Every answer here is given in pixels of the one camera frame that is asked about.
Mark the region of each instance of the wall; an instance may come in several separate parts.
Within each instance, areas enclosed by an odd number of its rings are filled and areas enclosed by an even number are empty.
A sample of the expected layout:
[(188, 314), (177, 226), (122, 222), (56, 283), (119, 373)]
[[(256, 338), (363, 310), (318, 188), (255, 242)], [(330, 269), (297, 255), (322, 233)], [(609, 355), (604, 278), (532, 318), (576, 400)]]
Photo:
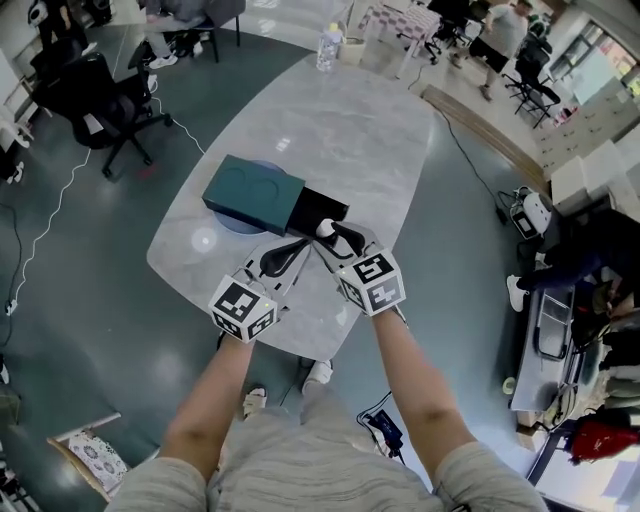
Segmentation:
[(640, 11), (629, 0), (576, 0), (576, 5), (640, 60)]
[(562, 55), (573, 40), (582, 32), (591, 18), (581, 8), (575, 5), (569, 6), (562, 16), (551, 27), (551, 33), (547, 38), (553, 47), (551, 62)]
[(0, 9), (0, 48), (14, 59), (33, 41), (37, 32), (27, 24), (27, 10), (33, 0), (9, 0)]

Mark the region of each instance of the power cable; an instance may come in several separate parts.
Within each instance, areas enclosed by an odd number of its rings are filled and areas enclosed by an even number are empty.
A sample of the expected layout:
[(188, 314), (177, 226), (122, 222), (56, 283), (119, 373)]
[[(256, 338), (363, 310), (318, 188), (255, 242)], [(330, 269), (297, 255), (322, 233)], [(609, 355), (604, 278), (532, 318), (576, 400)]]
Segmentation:
[[(13, 232), (16, 234), (16, 240), (18, 241), (18, 263), (16, 264), (16, 268), (13, 271), (13, 275), (11, 276), (11, 284), (9, 284), (9, 290), (7, 292), (7, 302), (5, 303), (5, 310), (9, 312), (11, 310), (11, 295), (13, 294), (13, 287), (16, 283), (16, 276), (18, 275), (18, 271), (20, 270), (20, 264), (22, 263), (22, 240), (20, 240), (20, 233), (18, 232), (18, 214), (15, 208), (4, 203), (0, 203), (0, 206), (11, 212), (11, 216), (13, 219)], [(8, 345), (9, 340), (11, 340), (12, 334), (13, 320), (11, 318), (11, 315), (9, 315), (9, 331), (4, 342), (2, 343), (2, 345), (0, 345), (0, 348), (4, 348)]]

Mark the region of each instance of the white cable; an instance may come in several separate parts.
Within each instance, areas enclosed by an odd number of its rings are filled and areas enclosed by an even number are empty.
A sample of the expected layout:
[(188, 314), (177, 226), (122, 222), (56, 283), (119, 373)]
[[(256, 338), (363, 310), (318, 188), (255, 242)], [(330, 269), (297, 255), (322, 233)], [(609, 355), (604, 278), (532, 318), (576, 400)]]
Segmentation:
[[(156, 88), (153, 90), (153, 92), (156, 92), (157, 90), (158, 90), (158, 83), (156, 82)], [(160, 113), (164, 114), (164, 112), (162, 111), (162, 102), (160, 101), (160, 99), (156, 98), (155, 96), (152, 96), (151, 98), (158, 102)], [(184, 125), (180, 124), (178, 121), (176, 121), (175, 117), (171, 116), (171, 119), (173, 119), (173, 122), (176, 123), (180, 128), (182, 128), (186, 132), (186, 134), (189, 136), (189, 138), (191, 140), (193, 140), (193, 142), (196, 143), (196, 146), (198, 146), (198, 149), (200, 150), (200, 153), (202, 153), (204, 155), (204, 150), (200, 147), (200, 143), (198, 142), (198, 139), (196, 139), (193, 135), (191, 135), (189, 133), (189, 130), (187, 129), (186, 126), (184, 126)]]
[[(128, 32), (129, 32), (129, 26), (127, 25), (127, 28), (125, 29), (124, 34), (122, 36), (122, 41), (120, 41), (120, 48), (118, 48), (118, 54), (116, 55), (116, 62), (113, 66), (113, 73), (111, 73), (111, 78), (113, 78), (116, 75), (116, 70), (118, 69), (118, 62), (120, 60), (120, 54), (122, 53), (122, 47), (124, 46), (124, 41), (127, 38)], [(27, 264), (36, 257), (36, 242), (38, 242), (38, 240), (42, 240), (45, 237), (45, 235), (51, 230), (51, 222), (53, 221), (53, 218), (60, 211), (60, 208), (62, 208), (62, 198), (64, 196), (64, 191), (67, 190), (76, 179), (76, 171), (78, 169), (86, 167), (87, 163), (89, 162), (90, 156), (91, 156), (91, 149), (87, 151), (87, 157), (84, 159), (84, 163), (76, 165), (73, 169), (71, 169), (71, 179), (69, 180), (69, 183), (67, 183), (64, 187), (62, 187), (62, 190), (60, 190), (60, 196), (58, 197), (58, 207), (49, 216), (47, 229), (45, 229), (40, 236), (37, 236), (36, 238), (33, 239), (33, 243), (31, 244), (31, 256), (24, 262), (24, 265), (22, 266), (22, 281), (20, 281), (20, 284), (16, 288), (16, 295), (14, 297), (14, 301), (16, 305), (18, 304), (18, 295), (20, 294), (20, 288), (22, 288), (22, 286), (27, 282), (27, 276), (25, 274)]]

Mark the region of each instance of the white marble table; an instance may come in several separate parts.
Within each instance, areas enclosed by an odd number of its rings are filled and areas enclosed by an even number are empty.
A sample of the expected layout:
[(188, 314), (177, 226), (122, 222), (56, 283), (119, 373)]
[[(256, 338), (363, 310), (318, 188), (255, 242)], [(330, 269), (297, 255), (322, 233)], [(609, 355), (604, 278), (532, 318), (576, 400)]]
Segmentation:
[[(306, 180), (309, 188), (350, 205), (347, 220), (375, 230), (393, 247), (427, 153), (433, 110), (398, 83), (337, 64), (331, 74), (315, 56), (292, 66), (225, 128), (174, 199), (147, 261), (203, 311), (231, 274), (271, 233), (228, 231), (201, 196), (227, 155), (266, 160)], [(359, 310), (345, 302), (312, 251), (287, 294), (291, 311), (259, 339), (316, 360), (335, 355)]]

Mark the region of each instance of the floor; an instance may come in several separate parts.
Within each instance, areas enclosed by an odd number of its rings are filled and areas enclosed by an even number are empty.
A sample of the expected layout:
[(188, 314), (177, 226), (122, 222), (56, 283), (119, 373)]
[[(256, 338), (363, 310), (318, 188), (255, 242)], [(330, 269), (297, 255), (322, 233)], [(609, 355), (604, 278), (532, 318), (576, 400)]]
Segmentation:
[[(116, 78), (140, 38), (138, 27), (105, 27), (90, 34), (113, 66), (126, 36)], [(222, 62), (206, 52), (160, 71), (164, 109), (207, 147), (269, 81), (302, 58), (301, 48), (251, 35), (240, 49), (232, 33), (219, 38)], [(504, 278), (518, 267), (513, 226), (502, 226), (491, 198), (474, 177), (446, 124), (434, 132), (429, 155), (394, 249), (409, 300), (412, 332), (444, 370), (474, 434), (522, 473), (534, 455), (515, 439), (515, 418), (501, 384), (517, 367), (522, 326), (510, 310)], [(26, 166), (19, 186), (0, 188), (14, 205), (25, 252), (57, 206), (58, 191), (86, 150), (66, 121), (40, 117), (36, 143), (19, 153)], [(493, 190), (520, 178), (506, 161), (463, 129), (455, 129), (478, 172)], [(215, 352), (210, 319), (146, 264), (149, 243), (166, 209), (199, 158), (179, 127), (149, 129), (141, 142), (156, 163), (145, 168), (125, 148), (112, 170), (99, 173), (103, 154), (91, 155), (65, 195), (51, 232), (37, 245), (20, 292), (14, 334), (4, 350), (12, 385), (23, 397), (21, 423), (0, 430), (10, 465), (49, 511), (102, 510), (104, 503), (47, 444), (56, 435), (118, 410), (108, 427), (125, 461), (135, 465), (161, 440), (176, 407)], [(10, 219), (0, 217), (2, 268), (13, 269), (17, 249)], [(9, 275), (0, 276), (0, 287)], [(6, 319), (2, 320), (6, 329)], [(262, 382), (279, 403), (301, 381), (297, 358), (258, 345), (247, 378)], [(362, 318), (335, 359), (332, 386), (349, 410), (373, 405), (386, 380), (369, 322)], [(294, 386), (285, 406), (297, 410)], [(398, 420), (392, 403), (385, 407)], [(409, 446), (407, 464), (424, 471)]]
[[(392, 33), (385, 34), (381, 40), (374, 38), (367, 43), (360, 66), (395, 80), (406, 44), (406, 40), (399, 40)], [(457, 69), (448, 60), (449, 50), (446, 45), (441, 46), (443, 52), (438, 64), (432, 65), (430, 55), (423, 49), (417, 57), (411, 59), (399, 81), (410, 86), (415, 94), (420, 94), (428, 84), (445, 91), (490, 122), (534, 160), (537, 159), (539, 150), (533, 132), (536, 120), (524, 110), (514, 115), (520, 102), (509, 98), (513, 92), (504, 87), (507, 80), (500, 77), (492, 89), (494, 100), (487, 102), (478, 89), (486, 79), (484, 65), (475, 59), (468, 59), (462, 64), (463, 69)], [(504, 72), (518, 77), (512, 68), (513, 62), (510, 62)]]

